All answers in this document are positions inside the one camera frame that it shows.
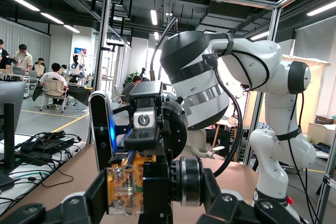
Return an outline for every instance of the yellow floor line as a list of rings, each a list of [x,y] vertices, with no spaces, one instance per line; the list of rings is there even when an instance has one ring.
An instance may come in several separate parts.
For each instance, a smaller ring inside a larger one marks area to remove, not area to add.
[[[37,111],[29,111],[29,110],[21,110],[21,111],[30,112],[30,113],[45,114],[45,115],[64,116],[65,118],[78,118],[77,116],[72,116],[72,115],[58,115],[58,114],[50,114],[50,113],[45,113],[45,112],[37,112]]]
[[[316,173],[324,173],[323,170],[311,170],[311,169],[307,169],[310,172],[316,172]]]
[[[61,129],[63,129],[63,128],[65,128],[65,127],[67,127],[67,126],[69,126],[69,125],[71,125],[71,124],[73,124],[73,123],[76,123],[77,121],[79,121],[79,120],[83,119],[84,117],[86,117],[86,116],[88,116],[88,115],[89,115],[89,113],[87,113],[87,114],[85,114],[85,115],[81,116],[80,118],[77,118],[77,119],[75,119],[75,120],[71,121],[70,123],[67,123],[67,124],[65,124],[65,125],[61,126],[61,127],[60,127],[60,128],[58,128],[58,129],[55,129],[55,130],[53,130],[52,132],[57,132],[57,131],[60,131]]]

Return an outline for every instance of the ceiling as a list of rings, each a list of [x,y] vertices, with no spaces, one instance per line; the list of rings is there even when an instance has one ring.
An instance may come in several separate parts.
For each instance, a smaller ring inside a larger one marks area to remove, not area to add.
[[[102,0],[27,0],[39,9],[71,25],[99,29]],[[293,38],[295,30],[305,25],[336,15],[336,8],[313,17],[307,12],[333,0],[297,0],[282,10],[277,41]],[[162,32],[172,17],[178,18],[178,28],[217,33],[236,33],[247,38],[266,31],[269,27],[269,10],[218,3],[209,0],[112,0],[115,20],[110,26],[129,39],[131,31],[136,37],[148,38],[148,33]],[[158,25],[153,26],[150,10],[158,14]],[[17,6],[12,0],[0,0],[0,16],[49,22],[39,13]]]

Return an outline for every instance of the green plant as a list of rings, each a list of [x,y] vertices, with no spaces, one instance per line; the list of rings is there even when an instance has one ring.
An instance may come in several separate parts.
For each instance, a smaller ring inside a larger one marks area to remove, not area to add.
[[[129,74],[129,76],[126,78],[125,83],[132,82],[134,76],[138,76],[139,74],[140,74],[140,72],[138,72],[137,70],[135,70],[135,73]]]

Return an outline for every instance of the screw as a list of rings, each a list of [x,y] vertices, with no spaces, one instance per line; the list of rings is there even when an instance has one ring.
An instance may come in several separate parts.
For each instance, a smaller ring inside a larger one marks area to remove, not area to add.
[[[225,195],[223,195],[223,196],[222,196],[222,199],[223,199],[223,201],[225,201],[225,202],[229,202],[229,201],[232,201],[232,200],[233,200],[232,197],[231,197],[229,194],[225,194]]]
[[[142,114],[141,116],[139,116],[138,122],[142,125],[142,126],[146,126],[149,124],[149,116],[147,114]]]
[[[24,210],[25,214],[32,214],[33,212],[37,211],[37,207],[29,207],[27,209]]]
[[[261,206],[265,209],[272,209],[273,208],[273,205],[268,201],[261,202]]]
[[[70,205],[75,205],[79,202],[79,199],[72,199],[71,201],[69,201]]]

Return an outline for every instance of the gray floor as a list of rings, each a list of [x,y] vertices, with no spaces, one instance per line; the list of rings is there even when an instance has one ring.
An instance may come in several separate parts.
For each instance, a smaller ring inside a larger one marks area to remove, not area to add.
[[[42,97],[39,97],[35,102],[31,97],[23,101],[22,111],[19,118],[17,127],[17,133],[34,135],[39,132],[52,132],[64,130],[66,133],[79,135],[83,141],[87,140],[89,132],[89,114],[83,113],[82,110],[85,105],[79,104],[78,106],[67,106],[65,112],[62,114],[59,110],[51,110],[43,108],[43,111],[39,111]],[[323,172],[326,168],[326,163],[317,159],[314,165],[308,171],[308,194],[312,197],[311,201],[316,209],[316,203],[318,202],[318,196],[316,191],[318,190],[322,178]],[[310,221],[309,212],[306,203],[306,197],[302,191],[302,185],[299,177],[294,174],[289,174],[288,196],[294,200],[292,205],[300,216]],[[302,179],[304,181],[305,174],[302,173]],[[325,213],[324,224],[334,224],[336,218],[336,193],[332,189],[329,197],[328,207]]]

